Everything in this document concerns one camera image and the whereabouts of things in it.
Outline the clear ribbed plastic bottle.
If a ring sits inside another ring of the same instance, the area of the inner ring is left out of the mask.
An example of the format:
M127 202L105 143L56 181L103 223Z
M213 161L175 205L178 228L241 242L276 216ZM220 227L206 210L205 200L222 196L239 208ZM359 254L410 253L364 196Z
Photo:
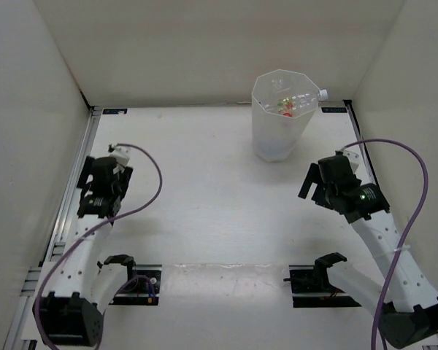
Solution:
M318 106L318 103L320 101L325 101L328 99L328 97L329 95L326 89L319 90L318 92L309 91L306 93L294 95L293 117L299 117L300 115L310 112L311 110L315 109ZM269 111L270 104L260 102L260 105L264 108L266 112L271 113Z

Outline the clear bottle yellow label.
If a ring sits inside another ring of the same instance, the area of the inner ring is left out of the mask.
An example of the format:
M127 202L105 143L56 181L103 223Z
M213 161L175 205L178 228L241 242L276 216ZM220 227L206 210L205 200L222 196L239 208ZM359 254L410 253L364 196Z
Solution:
M287 79L280 77L272 80L272 101L269 105L271 113L283 115L285 112L290 112L293 114L292 88L292 84Z

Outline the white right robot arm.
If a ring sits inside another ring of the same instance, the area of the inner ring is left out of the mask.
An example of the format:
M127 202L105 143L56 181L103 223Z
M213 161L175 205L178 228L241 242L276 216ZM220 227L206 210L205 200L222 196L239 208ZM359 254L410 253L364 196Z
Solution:
M408 245L398 245L401 233L381 189L358 179L354 162L344 152L311 164L299 197L306 198L313 184L312 200L347 220L388 282L388 291L378 306L382 285L336 252L315 261L314 285L324 292L334 288L349 294L374 317L381 336L396 349L438 334L438 291L419 268Z

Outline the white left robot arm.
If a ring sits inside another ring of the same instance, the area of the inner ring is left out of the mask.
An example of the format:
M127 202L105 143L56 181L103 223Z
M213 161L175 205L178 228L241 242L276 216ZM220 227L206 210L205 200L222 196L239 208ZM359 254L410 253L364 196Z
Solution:
M129 267L102 267L104 242L125 198L133 173L128 149L85 159L77 181L76 220L61 259L44 278L33 315L44 345L94 347L101 340L108 292L136 288L138 273Z

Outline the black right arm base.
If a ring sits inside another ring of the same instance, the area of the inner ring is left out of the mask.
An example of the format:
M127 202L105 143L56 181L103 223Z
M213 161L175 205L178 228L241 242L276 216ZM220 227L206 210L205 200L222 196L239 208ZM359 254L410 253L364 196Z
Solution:
M315 260L313 265L290 265L285 283L291 286L294 308L357 308L361 305L343 290L329 283L327 270L347 258L335 252Z

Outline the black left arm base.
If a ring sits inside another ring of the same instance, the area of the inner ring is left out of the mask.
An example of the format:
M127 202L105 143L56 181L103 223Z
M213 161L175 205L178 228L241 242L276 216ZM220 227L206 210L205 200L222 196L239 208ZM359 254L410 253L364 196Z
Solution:
M137 279L110 301L114 306L157 306L160 298L162 265L135 265Z

